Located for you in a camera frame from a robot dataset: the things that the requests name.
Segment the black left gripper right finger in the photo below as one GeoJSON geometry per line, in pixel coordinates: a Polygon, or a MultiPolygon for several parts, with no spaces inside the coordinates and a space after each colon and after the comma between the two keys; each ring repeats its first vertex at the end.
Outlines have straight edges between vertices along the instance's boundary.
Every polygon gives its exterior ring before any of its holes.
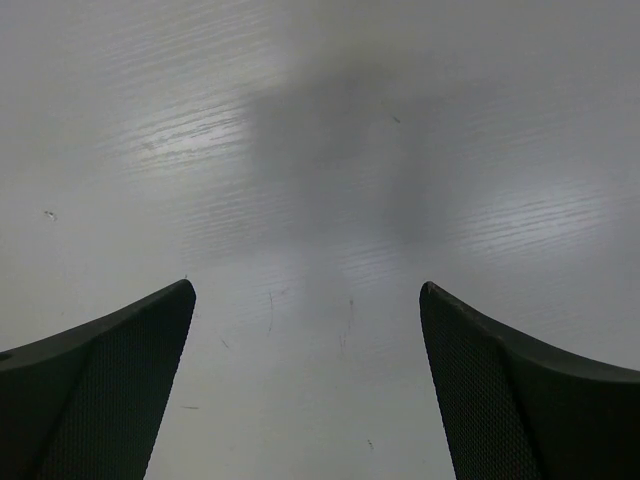
{"type": "Polygon", "coordinates": [[[456,478],[638,478],[638,371],[542,342],[433,282],[419,304],[456,478]]]}

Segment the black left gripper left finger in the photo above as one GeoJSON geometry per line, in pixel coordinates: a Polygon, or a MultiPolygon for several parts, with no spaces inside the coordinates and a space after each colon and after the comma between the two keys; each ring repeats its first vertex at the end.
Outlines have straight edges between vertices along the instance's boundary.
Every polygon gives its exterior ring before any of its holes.
{"type": "Polygon", "coordinates": [[[195,303],[181,279],[2,352],[2,478],[144,478],[195,303]]]}

